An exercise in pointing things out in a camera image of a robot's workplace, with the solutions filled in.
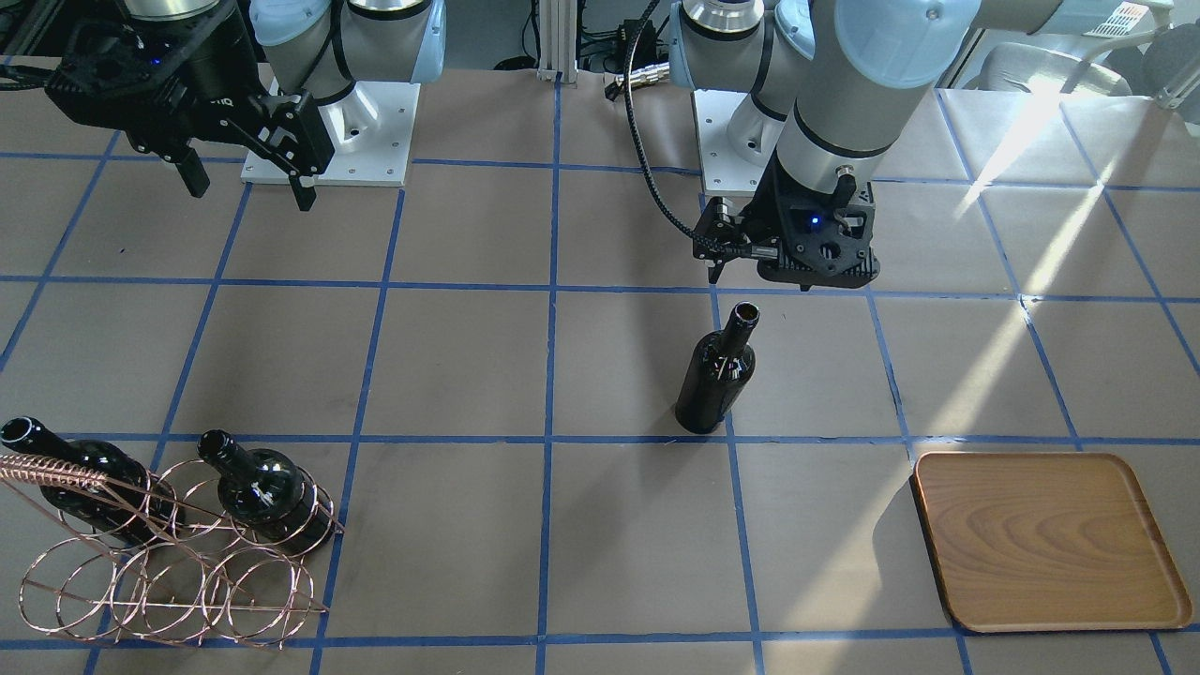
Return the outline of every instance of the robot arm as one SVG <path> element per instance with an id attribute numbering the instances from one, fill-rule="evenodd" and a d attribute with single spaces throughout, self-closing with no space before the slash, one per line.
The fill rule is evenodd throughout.
<path id="1" fill-rule="evenodd" d="M 281 83 L 272 96 L 238 0 L 120 0 L 118 8 L 116 20 L 76 25 L 46 92 L 73 121 L 125 131 L 138 153 L 174 165 L 193 197 L 209 186 L 190 147 L 198 138 L 269 160 L 308 210 L 335 148 L 365 139 L 341 138 L 366 125 L 337 124 L 347 121 L 338 102 L 360 79 L 437 79 L 445 53 L 444 0 L 254 0 L 252 23 Z"/>
<path id="2" fill-rule="evenodd" d="M 769 281 L 804 289 L 864 286 L 880 273 L 871 249 L 871 174 L 931 83 L 949 66 L 967 30 L 977 25 L 1081 32 L 1086 28 L 1080 25 L 1097 25 L 1117 4 L 779 0 L 766 10 L 762 0 L 680 0 L 671 64 L 677 83 L 704 86 L 715 79 L 719 88 L 750 91 L 752 98 L 755 88 L 738 86 L 744 79 L 726 76 L 727 68 L 718 68 L 716 78 L 696 78 L 697 66 L 710 60 L 708 54 L 748 60 L 732 55 L 728 43 L 754 40 L 755 32 L 769 28 L 772 14 L 776 34 L 781 23 L 798 28 L 796 17 L 808 18 L 815 43 L 810 64 L 791 66 L 799 72 L 794 102 L 754 198 L 737 215 L 728 199 L 710 199 L 696 226 L 702 237 L 692 255 L 710 265 L 712 282 L 727 262 L 746 257 L 757 261 L 760 276 Z M 786 16 L 790 22 L 780 22 Z M 744 20 L 731 20 L 736 17 Z M 768 67 L 778 61 L 770 60 Z M 756 85 L 761 82 L 769 78 L 760 77 Z M 722 247 L 706 246 L 704 240 Z M 730 252 L 734 247 L 737 252 Z"/>
<path id="3" fill-rule="evenodd" d="M 296 203 L 316 193 L 301 177 L 332 156 L 312 96 L 270 96 L 236 0 L 125 0 L 125 20 L 84 19 L 46 82 L 73 121 L 126 132 L 139 153 L 174 165 L 193 197 L 209 178 L 192 138 L 245 145 L 287 172 Z"/>

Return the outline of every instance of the bottle mouth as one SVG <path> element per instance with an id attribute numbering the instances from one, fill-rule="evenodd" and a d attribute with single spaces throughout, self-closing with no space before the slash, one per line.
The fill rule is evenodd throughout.
<path id="1" fill-rule="evenodd" d="M 199 442 L 196 443 L 196 449 L 202 458 L 220 456 L 232 442 L 233 437 L 229 434 L 221 429 L 212 429 L 200 436 Z"/>
<path id="2" fill-rule="evenodd" d="M 19 443 L 34 432 L 34 420 L 28 417 L 10 419 L 0 429 L 0 443 Z"/>
<path id="3" fill-rule="evenodd" d="M 738 303 L 733 306 L 733 316 L 746 323 L 755 323 L 758 321 L 758 307 L 751 303 Z"/>

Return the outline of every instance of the cable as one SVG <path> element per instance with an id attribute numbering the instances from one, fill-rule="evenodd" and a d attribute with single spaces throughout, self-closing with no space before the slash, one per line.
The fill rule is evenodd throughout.
<path id="1" fill-rule="evenodd" d="M 738 257 L 749 257 L 750 246 L 749 245 L 734 245 L 734 244 L 722 244 L 715 239 L 709 239 L 695 229 L 688 227 L 683 223 L 667 207 L 666 202 L 662 201 L 662 195 L 659 192 L 659 186 L 654 181 L 654 174 L 650 172 L 649 160 L 646 159 L 646 148 L 642 147 L 642 135 L 637 130 L 637 120 L 634 118 L 634 85 L 632 85 L 632 72 L 634 72 L 634 53 L 637 50 L 637 38 L 646 30 L 647 22 L 650 20 L 650 14 L 654 13 L 654 8 L 659 6 L 659 0 L 650 0 L 649 5 L 646 6 L 646 11 L 642 12 L 642 18 L 637 23 L 637 29 L 634 30 L 634 35 L 629 41 L 629 46 L 625 48 L 625 114 L 629 118 L 629 132 L 634 137 L 634 150 L 637 151 L 637 163 L 642 166 L 642 178 L 646 179 L 646 186 L 650 190 L 650 197 L 654 203 L 662 211 L 671 225 L 676 226 L 676 229 L 684 233 L 689 239 L 700 244 L 701 247 L 708 249 L 715 253 L 725 253 Z"/>
<path id="2" fill-rule="evenodd" d="M 25 91 L 28 89 L 42 89 L 50 80 L 54 71 L 35 68 L 32 66 L 0 66 L 0 79 L 12 82 L 0 82 L 0 91 Z"/>
<path id="3" fill-rule="evenodd" d="M 541 64 L 541 30 L 538 28 L 538 0 L 529 0 L 529 23 L 533 24 L 533 48 Z"/>
<path id="4" fill-rule="evenodd" d="M 654 38 L 655 40 L 659 40 L 660 37 L 662 37 L 662 31 L 667 28 L 668 23 L 671 23 L 671 14 L 667 14 L 667 18 L 662 19 L 662 25 L 660 25 L 659 30 L 654 34 Z"/>
<path id="5" fill-rule="evenodd" d="M 526 23 L 521 25 L 521 50 L 524 52 L 526 56 L 529 56 L 530 59 L 534 59 L 533 54 L 529 53 L 529 48 L 526 47 L 526 43 L 524 43 L 524 34 L 526 34 L 527 30 L 529 30 L 529 22 L 532 22 L 532 20 L 533 20 L 533 12 L 529 12 L 529 16 L 526 17 Z"/>

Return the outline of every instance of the wood grain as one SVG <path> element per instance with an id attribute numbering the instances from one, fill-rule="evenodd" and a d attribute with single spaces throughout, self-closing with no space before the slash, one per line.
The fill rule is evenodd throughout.
<path id="1" fill-rule="evenodd" d="M 918 509 L 947 609 L 982 632 L 1181 628 L 1192 602 L 1129 466 L 930 453 Z"/>

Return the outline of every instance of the blue tape grid line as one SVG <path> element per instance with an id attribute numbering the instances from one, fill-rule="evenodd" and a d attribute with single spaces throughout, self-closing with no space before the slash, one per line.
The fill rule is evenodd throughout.
<path id="1" fill-rule="evenodd" d="M 563 76 L 554 78 L 554 141 L 550 190 L 550 298 L 546 327 L 546 425 L 542 429 L 541 527 L 538 536 L 538 643 L 534 674 L 546 675 L 546 634 L 550 632 L 550 537 L 554 460 L 554 346 L 558 328 L 558 225 L 563 153 Z"/>
<path id="2" fill-rule="evenodd" d="M 880 358 L 883 359 L 883 372 L 888 378 L 888 388 L 892 390 L 892 406 L 896 411 L 896 424 L 900 426 L 900 435 L 904 438 L 905 452 L 908 453 L 908 465 L 917 466 L 917 449 L 913 446 L 912 435 L 908 429 L 908 418 L 904 412 L 904 399 L 900 396 L 900 383 L 896 382 L 895 366 L 892 365 L 892 352 L 888 350 L 888 341 L 883 334 L 883 323 L 880 321 L 880 309 L 875 303 L 875 294 L 870 286 L 866 287 L 866 309 L 871 312 L 871 323 L 875 325 L 875 341 L 880 346 Z"/>
<path id="3" fill-rule="evenodd" d="M 0 151 L 0 159 L 12 159 L 12 160 L 66 160 L 66 161 L 100 161 L 103 155 L 94 155 L 86 153 L 28 153 L 28 151 Z M 109 157 L 114 162 L 157 162 L 160 159 L 156 155 L 113 155 Z M 204 163 L 222 163 L 222 165 L 240 165 L 245 160 L 241 157 L 227 157 L 227 156 L 202 156 L 200 160 Z M 554 163 L 554 162 L 505 162 L 494 160 L 449 160 L 449 159 L 437 159 L 437 157 L 413 157 L 412 163 L 414 165 L 438 165 L 438 166 L 461 166 L 461 167 L 493 167 L 493 168 L 532 168 L 532 169 L 553 169 L 559 168 L 560 171 L 583 171 L 583 172 L 610 172 L 610 173 L 631 173 L 640 174 L 640 167 L 625 167 L 614 165 L 581 165 L 581 163 Z M 700 169 L 686 168 L 686 167 L 674 167 L 674 166 L 654 166 L 650 171 L 655 173 L 673 173 L 678 175 L 692 175 L 700 177 Z M 917 185 L 956 185 L 962 187 L 971 187 L 980 185 L 984 187 L 1038 187 L 1038 189 L 1068 189 L 1068 190 L 1090 190 L 1094 185 L 1082 185 L 1074 183 L 1030 183 L 1030 181 L 1014 181 L 1014 180 L 989 180 L 985 183 L 977 183 L 967 179 L 955 179 L 955 178 L 912 178 L 912 177 L 888 177 L 888 175 L 876 175 L 871 178 L 874 183 L 902 183 L 902 184 L 917 184 Z M 1189 186 L 1154 186 L 1154 185 L 1109 185 L 1109 190 L 1121 191 L 1121 192 L 1182 192 L 1182 193 L 1200 193 L 1200 187 Z"/>
<path id="4" fill-rule="evenodd" d="M 96 438 L 109 442 L 149 441 L 156 442 L 161 438 L 158 434 L 120 434 L 108 431 L 62 431 L 64 436 L 71 438 Z M 239 440 L 260 443 L 350 443 L 353 435 L 348 434 L 238 434 Z M 724 443 L 724 437 L 713 438 L 710 436 L 572 436 L 556 434 L 550 437 L 554 443 L 574 444 L 666 444 L 666 443 Z M 1128 446 L 1152 446 L 1152 447 L 1189 447 L 1200 446 L 1200 438 L 1162 438 L 1162 437 L 1114 437 L 1114 436 L 1003 436 L 1003 435 L 960 435 L 960 436 L 742 436 L 733 435 L 733 440 L 740 444 L 762 443 L 787 443 L 797 446 L 880 446 L 901 444 L 906 441 L 913 443 L 937 443 L 937 444 L 971 444 L 971 443 L 1001 443 L 1016 446 L 1073 446 L 1080 442 L 1085 446 L 1103 447 L 1128 447 Z M 168 442 L 194 442 L 194 434 L 168 434 Z M 362 434 L 359 436 L 361 443 L 380 443 L 391 446 L 403 444 L 542 444 L 545 436 L 419 436 L 419 435 L 373 435 Z"/>
<path id="5" fill-rule="evenodd" d="M 392 261 L 396 257 L 396 241 L 400 239 L 401 220 L 404 213 L 404 191 L 396 193 L 396 210 L 391 223 L 391 235 L 388 240 L 388 255 L 384 258 L 383 280 L 391 277 Z M 379 333 L 383 329 L 384 310 L 388 304 L 388 288 L 380 285 L 379 299 L 376 303 L 374 323 L 371 327 L 371 342 L 367 346 L 366 364 L 362 368 L 362 386 L 359 388 L 359 404 L 354 413 L 354 431 L 350 436 L 350 450 L 346 458 L 346 478 L 342 483 L 342 498 L 338 503 L 338 522 L 344 527 L 350 513 L 350 495 L 354 491 L 354 474 L 358 465 L 359 447 L 362 443 L 362 424 L 366 419 L 367 398 L 371 393 L 371 377 L 374 372 L 374 359 L 379 350 Z M 334 546 L 329 556 L 329 573 L 325 575 L 325 592 L 322 603 L 334 607 L 335 590 L 337 587 L 337 571 L 342 561 L 342 548 L 346 544 L 346 536 L 334 537 Z M 329 613 L 322 614 L 317 622 L 317 644 L 312 650 L 312 661 L 308 671 L 311 675 L 320 673 L 320 661 L 324 655 L 325 632 L 329 628 Z"/>
<path id="6" fill-rule="evenodd" d="M 1062 108 L 1062 103 L 1058 104 L 1060 114 L 1062 115 L 1062 121 L 1067 126 L 1067 132 L 1070 133 L 1070 139 L 1079 148 L 1079 153 L 1084 155 L 1084 160 L 1087 162 L 1087 169 L 1092 172 L 1092 175 L 1097 181 L 1100 180 L 1100 173 L 1096 168 L 1096 162 L 1092 157 L 1087 155 L 1087 150 L 1084 148 L 1084 143 L 1079 138 L 1079 133 L 1075 132 L 1075 126 L 1070 124 L 1070 119 L 1067 117 L 1067 112 Z M 1180 324 L 1175 321 L 1175 315 L 1171 313 L 1171 307 L 1163 301 L 1163 293 L 1159 291 L 1158 282 L 1154 281 L 1154 276 L 1150 273 L 1150 265 L 1146 264 L 1146 259 L 1142 257 L 1141 251 L 1138 250 L 1138 244 L 1133 240 L 1133 234 L 1129 233 L 1128 226 L 1126 226 L 1124 219 L 1121 217 L 1120 211 L 1117 211 L 1116 204 L 1112 202 L 1112 195 L 1109 189 L 1105 187 L 1103 191 L 1104 203 L 1108 204 L 1109 210 L 1112 213 L 1112 217 L 1117 222 L 1117 227 L 1121 228 L 1121 234 L 1124 237 L 1126 243 L 1129 245 L 1129 250 L 1133 252 L 1133 257 L 1138 261 L 1138 267 L 1141 268 L 1142 275 L 1145 275 L 1146 281 L 1150 283 L 1151 292 L 1154 293 L 1154 298 L 1159 301 L 1163 307 L 1163 313 L 1166 315 L 1168 323 L 1171 324 L 1171 330 L 1175 331 L 1175 336 L 1180 340 L 1180 345 L 1183 347 L 1183 352 L 1187 354 L 1188 360 L 1192 362 L 1192 370 L 1200 375 L 1200 363 L 1196 362 L 1195 352 L 1188 345 L 1187 338 L 1184 338 L 1183 331 L 1180 329 Z"/>
<path id="7" fill-rule="evenodd" d="M 949 110 L 946 108 L 946 101 L 942 92 L 936 92 L 935 98 L 937 100 L 937 107 L 942 113 L 942 119 L 946 123 L 946 129 L 950 133 L 950 142 L 954 144 L 954 150 L 959 155 L 959 161 L 962 162 L 962 169 L 973 179 L 976 174 L 972 172 L 971 163 L 967 161 L 966 153 L 962 149 L 961 138 L 954 127 L 954 121 L 950 119 Z M 1042 362 L 1042 369 L 1045 371 L 1046 378 L 1050 381 L 1050 388 L 1054 392 L 1055 401 L 1058 404 L 1058 412 L 1062 414 L 1062 419 L 1067 425 L 1067 432 L 1073 440 L 1072 444 L 1075 446 L 1076 450 L 1082 452 L 1084 446 L 1079 442 L 1079 434 L 1075 429 L 1075 423 L 1072 420 L 1070 411 L 1067 408 L 1067 399 L 1063 398 L 1062 388 L 1058 386 L 1058 378 L 1055 376 L 1054 369 L 1050 366 L 1050 357 L 1046 356 L 1045 346 L 1042 344 L 1042 336 L 1038 334 L 1038 329 L 1033 324 L 1033 313 L 1030 311 L 1027 300 L 1021 294 L 1020 280 L 1016 277 L 1013 263 L 1008 258 L 1008 252 L 1004 251 L 1004 244 L 1000 237 L 1000 231 L 996 228 L 996 221 L 992 220 L 991 210 L 988 208 L 988 203 L 984 201 L 982 193 L 976 198 L 976 204 L 983 214 L 988 233 L 991 235 L 992 244 L 996 246 L 996 252 L 1000 255 L 1001 264 L 1004 267 L 1004 274 L 1008 276 L 1008 282 L 1013 288 L 1013 298 L 1021 309 L 1021 318 L 1025 321 L 1030 340 L 1033 342 L 1033 348 L 1037 351 L 1038 359 Z"/>
<path id="8" fill-rule="evenodd" d="M 1178 633 L 1198 633 L 1200 625 L 1193 623 Z M 1112 631 L 1105 634 L 1141 634 L 1141 631 Z M 1009 635 L 1031 635 L 1045 633 L 1009 633 Z M 1087 631 L 1062 631 L 1057 635 L 1097 635 Z M 1151 633 L 1154 638 L 1159 633 Z M 962 640 L 976 635 L 960 627 L 946 628 L 877 628 L 859 631 L 767 631 L 760 634 L 763 643 L 818 643 L 818 641 L 854 641 L 854 640 Z M 340 638 L 293 638 L 286 646 L 294 649 L 314 649 L 318 644 L 324 649 L 338 647 L 478 647 L 478 646 L 535 646 L 539 635 L 353 635 Z M 695 644 L 695 643 L 749 643 L 751 634 L 746 631 L 721 633 L 552 633 L 545 637 L 547 645 L 644 645 L 644 644 Z M 170 645 L 148 643 L 143 640 L 122 640 L 104 643 L 104 649 L 115 650 L 155 650 L 176 649 Z M 85 643 L 55 639 L 10 639 L 0 640 L 0 651 L 82 651 L 92 649 Z M 206 640 L 204 649 L 247 649 L 230 640 Z"/>
<path id="9" fill-rule="evenodd" d="M 1163 641 L 1158 639 L 1158 633 L 1150 634 L 1150 644 L 1154 647 L 1154 656 L 1158 657 L 1158 665 L 1163 669 L 1163 675 L 1175 675 L 1170 662 L 1166 659 L 1166 652 L 1163 651 Z"/>
<path id="10" fill-rule="evenodd" d="M 250 203 L 250 193 L 253 185 L 246 184 L 241 191 L 241 199 L 238 202 L 238 210 L 234 213 L 233 225 L 229 227 L 229 234 L 226 237 L 224 247 L 221 250 L 221 258 L 217 261 L 217 269 L 212 274 L 212 279 L 209 281 L 209 294 L 204 299 L 204 307 L 200 310 L 200 318 L 196 324 L 196 331 L 192 334 L 192 342 L 187 347 L 187 356 L 184 358 L 184 368 L 179 372 L 179 381 L 175 383 L 175 392 L 170 396 L 170 406 L 167 410 L 167 418 L 162 423 L 162 432 L 158 435 L 158 444 L 154 452 L 154 459 L 150 462 L 150 470 L 157 471 L 158 465 L 162 464 L 163 452 L 167 449 L 167 443 L 170 440 L 170 428 L 175 423 L 175 416 L 179 414 L 179 402 L 184 398 L 184 387 L 187 384 L 187 377 L 192 372 L 192 364 L 196 363 L 196 352 L 200 347 L 200 338 L 204 335 L 204 328 L 209 323 L 209 316 L 212 313 L 212 305 L 216 303 L 217 291 L 221 287 L 221 277 L 224 275 L 226 265 L 229 262 L 229 253 L 233 252 L 234 241 L 238 239 L 238 229 L 241 227 L 241 219 L 246 214 L 246 204 Z"/>
<path id="11" fill-rule="evenodd" d="M 721 329 L 721 304 L 716 287 L 709 286 L 709 306 L 713 312 L 713 330 Z M 725 444 L 730 455 L 730 484 L 733 491 L 733 515 L 738 527 L 738 552 L 742 556 L 742 581 L 746 590 L 746 615 L 750 621 L 750 649 L 754 653 L 755 675 L 766 675 L 767 662 L 762 655 L 762 627 L 758 622 L 758 593 L 754 585 L 754 565 L 750 557 L 750 536 L 746 530 L 745 501 L 742 496 L 742 471 L 738 462 L 737 432 L 733 411 L 725 416 Z"/>
<path id="12" fill-rule="evenodd" d="M 166 285 L 166 286 L 209 286 L 214 281 L 204 277 L 157 277 L 157 276 L 78 276 L 78 275 L 4 275 L 0 274 L 0 282 L 41 282 L 46 283 L 128 283 L 128 285 Z M 263 286 L 263 287 L 290 287 L 290 288 L 371 288 L 382 287 L 392 289 L 422 289 L 422 291 L 515 291 L 530 293 L 546 293 L 551 291 L 547 283 L 466 283 L 443 281 L 348 281 L 348 280 L 306 280 L 306 279 L 220 279 L 218 286 Z M 554 291 L 563 293 L 652 293 L 652 294 L 684 294 L 702 295 L 708 293 L 708 288 L 701 286 L 584 286 L 584 285 L 557 285 Z M 812 288 L 804 292 L 799 288 L 737 288 L 720 287 L 715 291 L 720 295 L 792 295 L 792 297 L 841 297 L 863 298 L 871 293 L 876 298 L 916 298 L 937 300 L 1000 300 L 1012 301 L 1013 293 L 962 293 L 942 291 L 868 291 L 852 288 Z M 1168 305 L 1196 305 L 1200 298 L 1187 297 L 1126 297 L 1126 295 L 1056 295 L 1056 294 L 1028 294 L 1015 295 L 1022 303 L 1124 303 L 1124 304 L 1168 304 Z"/>
<path id="13" fill-rule="evenodd" d="M 34 307 L 37 306 L 37 300 L 42 297 L 42 291 L 46 289 L 46 285 L 49 282 L 50 274 L 54 271 L 54 265 L 59 263 L 59 258 L 62 257 L 62 251 L 66 250 L 67 240 L 71 238 L 71 233 L 74 232 L 77 225 L 79 225 L 79 219 L 83 216 L 84 209 L 88 208 L 88 201 L 91 198 L 92 192 L 96 190 L 96 184 L 100 183 L 100 175 L 104 172 L 104 166 L 112 157 L 113 148 L 116 147 L 116 139 L 120 138 L 120 132 L 113 132 L 113 137 L 108 139 L 108 147 L 104 149 L 104 154 L 100 156 L 96 162 L 96 171 L 91 174 L 91 180 L 88 181 L 88 186 L 83 191 L 83 196 L 79 198 L 79 205 L 76 207 L 74 213 L 71 215 L 71 220 L 67 222 L 66 229 L 62 231 L 62 237 L 59 238 L 58 245 L 54 247 L 54 252 L 50 255 L 49 262 L 46 263 L 46 269 L 42 270 L 42 275 L 37 277 L 37 287 L 34 288 L 34 294 L 30 295 L 29 303 L 25 304 L 25 311 L 20 315 L 20 319 L 17 321 L 17 327 L 13 328 L 12 334 L 8 336 L 8 342 L 5 345 L 4 352 L 0 352 L 0 372 L 4 372 L 6 365 L 8 365 L 8 358 L 12 357 L 13 350 L 17 348 L 17 341 L 20 340 L 22 333 L 25 331 L 25 327 L 29 324 L 29 317 L 34 313 Z"/>

